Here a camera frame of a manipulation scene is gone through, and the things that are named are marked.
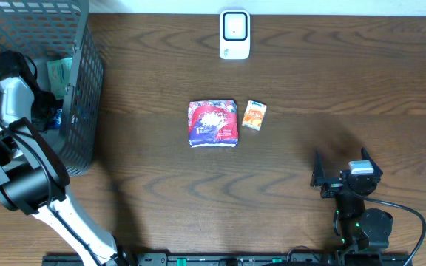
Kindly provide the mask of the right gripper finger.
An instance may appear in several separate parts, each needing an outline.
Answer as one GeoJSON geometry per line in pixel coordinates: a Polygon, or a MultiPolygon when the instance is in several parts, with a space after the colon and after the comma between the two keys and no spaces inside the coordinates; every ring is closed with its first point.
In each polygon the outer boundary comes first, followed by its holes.
{"type": "Polygon", "coordinates": [[[325,171],[322,164],[322,158],[318,151],[314,155],[314,170],[311,176],[310,186],[321,186],[326,182],[325,171]]]}
{"type": "Polygon", "coordinates": [[[362,160],[367,160],[372,168],[373,168],[373,174],[375,176],[379,176],[381,177],[383,175],[383,171],[381,170],[381,168],[374,162],[374,160],[371,158],[371,156],[369,155],[367,149],[365,147],[361,148],[361,158],[362,160]]]}

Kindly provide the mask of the teal wet wipes packet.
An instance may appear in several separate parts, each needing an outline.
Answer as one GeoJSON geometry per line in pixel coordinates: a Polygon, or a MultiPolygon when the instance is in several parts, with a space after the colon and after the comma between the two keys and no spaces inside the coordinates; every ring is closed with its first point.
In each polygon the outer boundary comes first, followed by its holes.
{"type": "Polygon", "coordinates": [[[47,62],[50,91],[56,100],[63,100],[66,95],[66,87],[70,82],[72,58],[63,58],[47,62]]]}

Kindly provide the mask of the orange pocket tissue pack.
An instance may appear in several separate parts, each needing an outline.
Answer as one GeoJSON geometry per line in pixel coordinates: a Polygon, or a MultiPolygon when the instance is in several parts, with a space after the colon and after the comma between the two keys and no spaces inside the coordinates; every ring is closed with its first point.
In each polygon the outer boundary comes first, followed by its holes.
{"type": "Polygon", "coordinates": [[[265,117],[267,105],[249,100],[244,112],[242,126],[259,131],[265,117]]]}

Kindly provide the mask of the blue Oreo cookie pack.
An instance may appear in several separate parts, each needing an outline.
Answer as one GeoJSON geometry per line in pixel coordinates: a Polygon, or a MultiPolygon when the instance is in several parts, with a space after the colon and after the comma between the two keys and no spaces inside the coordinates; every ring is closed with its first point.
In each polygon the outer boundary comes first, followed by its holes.
{"type": "Polygon", "coordinates": [[[56,109],[55,114],[50,118],[47,128],[48,129],[60,129],[61,128],[61,119],[62,119],[63,109],[56,109]]]}

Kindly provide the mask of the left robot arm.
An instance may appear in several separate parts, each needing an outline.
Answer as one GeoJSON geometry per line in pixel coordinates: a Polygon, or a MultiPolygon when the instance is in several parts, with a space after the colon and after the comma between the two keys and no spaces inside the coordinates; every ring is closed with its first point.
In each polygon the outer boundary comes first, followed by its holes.
{"type": "Polygon", "coordinates": [[[0,53],[0,203],[49,225],[84,265],[133,265],[75,199],[64,164],[41,136],[57,100],[37,76],[26,55],[0,53]]]}

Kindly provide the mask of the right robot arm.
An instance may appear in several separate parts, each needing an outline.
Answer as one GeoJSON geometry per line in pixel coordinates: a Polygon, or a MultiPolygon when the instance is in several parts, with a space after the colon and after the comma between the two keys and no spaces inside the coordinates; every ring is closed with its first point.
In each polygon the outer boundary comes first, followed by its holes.
{"type": "Polygon", "coordinates": [[[336,265],[382,265],[382,251],[389,247],[393,217],[378,208],[366,208],[365,198],[376,190],[383,175],[366,149],[361,159],[350,161],[338,177],[327,177],[322,158],[315,154],[310,186],[320,188],[320,196],[332,198],[337,209],[334,232],[342,247],[328,255],[336,265]]]}

